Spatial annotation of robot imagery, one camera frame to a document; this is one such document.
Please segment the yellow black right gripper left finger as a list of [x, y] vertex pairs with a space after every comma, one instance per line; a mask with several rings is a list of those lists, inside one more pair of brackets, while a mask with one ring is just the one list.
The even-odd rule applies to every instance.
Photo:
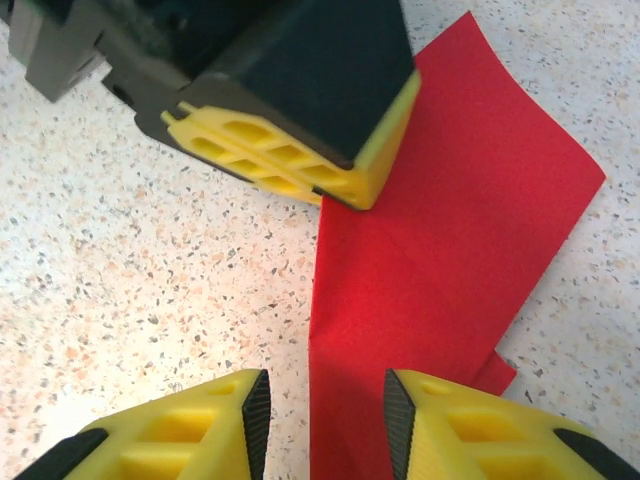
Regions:
[[244, 369], [102, 417], [14, 480], [263, 480], [269, 373]]

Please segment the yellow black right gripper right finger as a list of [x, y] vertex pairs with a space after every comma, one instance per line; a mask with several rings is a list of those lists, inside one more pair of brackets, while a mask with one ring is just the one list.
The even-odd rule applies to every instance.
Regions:
[[384, 380], [394, 480], [640, 480], [565, 417], [412, 370]]

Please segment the red cloth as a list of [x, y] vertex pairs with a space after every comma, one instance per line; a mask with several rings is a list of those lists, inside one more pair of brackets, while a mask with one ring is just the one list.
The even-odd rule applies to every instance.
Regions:
[[422, 85], [375, 206], [321, 207], [310, 480], [392, 480], [390, 368], [506, 390], [496, 346], [605, 179], [471, 14], [415, 61]]

